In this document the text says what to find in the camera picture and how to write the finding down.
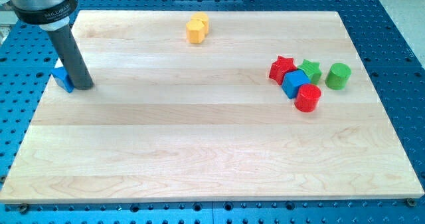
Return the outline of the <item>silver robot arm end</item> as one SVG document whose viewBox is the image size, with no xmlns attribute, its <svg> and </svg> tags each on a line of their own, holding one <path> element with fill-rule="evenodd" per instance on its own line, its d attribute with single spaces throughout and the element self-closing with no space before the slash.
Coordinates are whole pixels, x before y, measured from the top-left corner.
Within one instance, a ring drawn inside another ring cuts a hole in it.
<svg viewBox="0 0 425 224">
<path fill-rule="evenodd" d="M 38 25 L 45 31 L 56 31 L 70 22 L 78 5 L 77 0 L 11 0 L 18 18 L 25 23 Z"/>
</svg>

